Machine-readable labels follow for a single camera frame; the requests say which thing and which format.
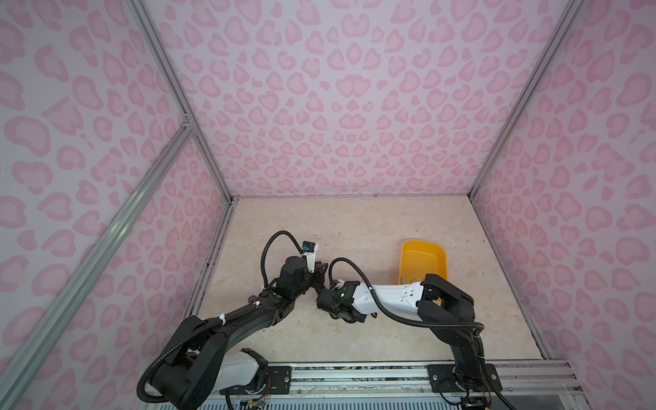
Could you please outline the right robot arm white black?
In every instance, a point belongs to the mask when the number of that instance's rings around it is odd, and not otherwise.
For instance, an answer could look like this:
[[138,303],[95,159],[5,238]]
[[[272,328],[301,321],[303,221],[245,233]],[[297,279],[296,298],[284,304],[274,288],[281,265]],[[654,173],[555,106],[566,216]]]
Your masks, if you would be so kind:
[[317,308],[333,319],[363,323],[383,315],[396,323],[430,330],[449,345],[457,389],[482,391],[485,381],[480,336],[473,299],[444,278],[428,274],[409,285],[373,285],[367,280],[334,281],[319,292]]

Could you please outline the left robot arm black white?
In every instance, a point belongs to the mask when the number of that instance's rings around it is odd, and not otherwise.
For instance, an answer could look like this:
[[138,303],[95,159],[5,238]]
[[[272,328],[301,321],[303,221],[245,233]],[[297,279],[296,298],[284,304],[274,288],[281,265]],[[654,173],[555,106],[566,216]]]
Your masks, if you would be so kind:
[[305,258],[285,260],[280,275],[239,309],[210,319],[184,319],[160,355],[137,382],[136,394],[146,403],[169,402],[177,409],[197,409],[215,389],[224,357],[252,334],[280,323],[308,290],[325,288],[328,265]]

